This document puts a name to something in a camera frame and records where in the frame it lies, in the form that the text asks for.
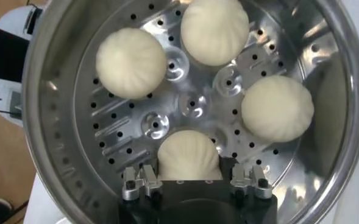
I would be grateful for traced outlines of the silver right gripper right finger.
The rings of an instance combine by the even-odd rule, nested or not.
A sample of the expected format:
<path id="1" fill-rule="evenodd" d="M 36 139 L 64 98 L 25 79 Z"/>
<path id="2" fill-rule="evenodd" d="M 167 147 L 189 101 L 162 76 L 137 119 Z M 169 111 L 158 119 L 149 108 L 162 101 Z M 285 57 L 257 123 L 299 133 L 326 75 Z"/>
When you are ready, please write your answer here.
<path id="1" fill-rule="evenodd" d="M 254 194 L 255 197 L 262 200 L 272 198 L 272 186 L 266 179 L 261 166 L 253 165 L 248 174 L 244 166 L 235 158 L 219 157 L 219 168 L 222 178 L 231 186 L 232 194 L 242 194 L 243 196 Z"/>

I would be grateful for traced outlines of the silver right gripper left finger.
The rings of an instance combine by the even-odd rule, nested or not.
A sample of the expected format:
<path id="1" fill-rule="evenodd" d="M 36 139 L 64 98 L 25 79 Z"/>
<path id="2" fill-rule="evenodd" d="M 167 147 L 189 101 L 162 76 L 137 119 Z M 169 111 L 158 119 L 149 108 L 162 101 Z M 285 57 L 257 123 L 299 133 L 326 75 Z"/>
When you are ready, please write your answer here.
<path id="1" fill-rule="evenodd" d="M 143 194 L 150 201 L 162 199 L 163 182 L 158 179 L 158 162 L 142 164 L 138 170 L 133 166 L 126 167 L 123 174 L 122 199 L 136 201 Z"/>

